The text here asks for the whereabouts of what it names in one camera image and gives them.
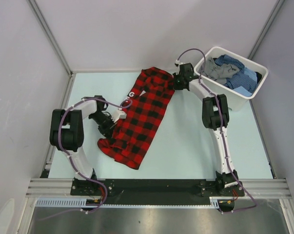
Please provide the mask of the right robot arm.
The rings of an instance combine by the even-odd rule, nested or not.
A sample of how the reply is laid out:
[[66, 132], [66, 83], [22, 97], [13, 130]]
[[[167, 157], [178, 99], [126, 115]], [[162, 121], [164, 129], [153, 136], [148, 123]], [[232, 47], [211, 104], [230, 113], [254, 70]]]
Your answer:
[[178, 71], [173, 73], [173, 88], [186, 89], [202, 101], [202, 122], [211, 134], [218, 166], [212, 188], [221, 196], [236, 195], [239, 190], [239, 179], [229, 150], [227, 98], [224, 94], [217, 95], [209, 89], [201, 75], [195, 74], [191, 63], [177, 61], [175, 66]]

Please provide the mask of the red black plaid shirt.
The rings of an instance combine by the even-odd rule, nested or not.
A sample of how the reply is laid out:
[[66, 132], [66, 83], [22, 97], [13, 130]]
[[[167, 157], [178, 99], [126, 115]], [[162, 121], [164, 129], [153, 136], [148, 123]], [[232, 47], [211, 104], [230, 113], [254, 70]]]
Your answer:
[[110, 138], [98, 140], [99, 149], [116, 162], [139, 169], [174, 94], [173, 76], [151, 67], [141, 71], [127, 99], [125, 119], [117, 121]]

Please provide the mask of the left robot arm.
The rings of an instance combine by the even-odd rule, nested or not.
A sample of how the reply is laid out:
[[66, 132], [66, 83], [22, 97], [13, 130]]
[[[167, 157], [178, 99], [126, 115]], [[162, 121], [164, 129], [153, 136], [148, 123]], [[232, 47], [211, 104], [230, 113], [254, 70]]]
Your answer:
[[102, 96], [84, 97], [66, 110], [55, 109], [52, 112], [50, 144], [66, 156], [75, 172], [70, 195], [96, 195], [102, 190], [96, 181], [95, 169], [89, 164], [82, 147], [83, 120], [93, 120], [99, 132], [105, 138], [110, 138], [116, 121], [106, 111], [109, 105]]

